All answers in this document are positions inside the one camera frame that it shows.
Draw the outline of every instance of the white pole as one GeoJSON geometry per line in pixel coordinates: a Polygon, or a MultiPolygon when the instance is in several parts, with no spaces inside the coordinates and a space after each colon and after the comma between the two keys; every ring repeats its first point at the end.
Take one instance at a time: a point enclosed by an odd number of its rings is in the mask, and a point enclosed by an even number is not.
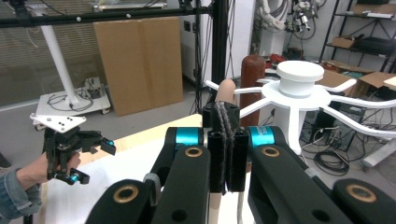
{"type": "MultiPolygon", "coordinates": [[[[43,16],[47,14],[46,6],[43,5],[30,5],[34,13],[37,16],[43,16]]],[[[46,38],[47,44],[49,46],[50,54],[55,62],[56,69],[58,70],[59,77],[64,85],[64,90],[66,91],[67,97],[65,103],[70,105],[78,104],[78,98],[74,91],[72,80],[70,79],[69,72],[67,71],[66,64],[64,62],[64,56],[62,55],[61,49],[59,48],[58,40],[56,39],[55,33],[53,32],[52,26],[41,26],[44,37],[46,38]]]]}

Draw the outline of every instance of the person's arm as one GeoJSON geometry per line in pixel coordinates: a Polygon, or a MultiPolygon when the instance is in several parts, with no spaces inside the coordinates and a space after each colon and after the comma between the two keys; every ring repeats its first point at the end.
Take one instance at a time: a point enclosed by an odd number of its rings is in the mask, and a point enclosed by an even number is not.
{"type": "MultiPolygon", "coordinates": [[[[67,167],[77,168],[79,163],[76,152],[67,167]]],[[[0,224],[38,212],[41,198],[37,184],[48,181],[47,167],[46,154],[42,154],[29,165],[0,176],[0,224]]]]}

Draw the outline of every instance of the white bracket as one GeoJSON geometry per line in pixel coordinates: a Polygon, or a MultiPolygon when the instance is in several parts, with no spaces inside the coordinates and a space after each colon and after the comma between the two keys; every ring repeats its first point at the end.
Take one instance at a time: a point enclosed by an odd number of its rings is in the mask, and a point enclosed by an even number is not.
{"type": "Polygon", "coordinates": [[[37,114],[31,114],[30,119],[37,121],[58,133],[70,131],[87,120],[85,117],[45,116],[37,114]]]}

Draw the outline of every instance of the desk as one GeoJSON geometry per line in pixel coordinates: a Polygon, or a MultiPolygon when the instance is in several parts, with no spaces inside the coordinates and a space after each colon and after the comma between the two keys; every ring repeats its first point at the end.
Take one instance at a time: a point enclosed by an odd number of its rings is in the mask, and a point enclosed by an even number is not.
{"type": "MultiPolygon", "coordinates": [[[[168,127],[201,126],[201,115],[192,115],[115,140],[116,155],[119,155],[116,161],[114,161],[116,157],[107,156],[108,154],[101,150],[95,154],[82,153],[80,156],[81,165],[78,169],[91,176],[90,184],[83,186],[77,183],[70,187],[62,181],[52,180],[43,185],[43,204],[39,211],[39,223],[83,223],[93,205],[99,200],[106,187],[109,186],[108,183],[103,186],[102,182],[110,181],[114,183],[125,178],[140,181],[143,179],[157,159],[168,127]],[[132,166],[133,168],[122,169],[126,166],[132,166]]],[[[253,223],[247,197],[246,195],[244,198],[243,217],[244,221],[249,220],[247,223],[253,223]]],[[[209,207],[211,219],[209,223],[236,223],[238,194],[227,193],[221,197],[221,203],[216,202],[219,198],[219,194],[211,194],[211,205],[209,207]]]]}

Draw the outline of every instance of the black metal pole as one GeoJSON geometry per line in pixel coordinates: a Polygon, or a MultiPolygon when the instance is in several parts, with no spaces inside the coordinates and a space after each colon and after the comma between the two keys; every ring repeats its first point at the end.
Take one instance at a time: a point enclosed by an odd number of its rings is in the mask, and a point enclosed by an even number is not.
{"type": "MultiPolygon", "coordinates": [[[[212,41],[212,81],[220,84],[225,78],[227,54],[228,1],[216,0],[213,3],[213,41],[212,41]]],[[[209,102],[216,99],[212,91],[209,102]]]]}
{"type": "MultiPolygon", "coordinates": [[[[198,10],[201,14],[210,14],[211,9],[202,7],[198,10]]],[[[96,12],[85,13],[80,15],[62,15],[62,16],[43,16],[32,17],[29,19],[28,26],[42,26],[42,25],[65,25],[76,23],[87,23],[96,21],[121,21],[133,20],[144,18],[157,18],[157,17],[172,17],[172,16],[189,16],[196,15],[197,8],[187,10],[186,8],[174,9],[151,9],[151,10],[130,10],[121,12],[96,12]]],[[[16,18],[1,19],[0,28],[14,28],[25,27],[25,23],[21,23],[16,18]]]]}

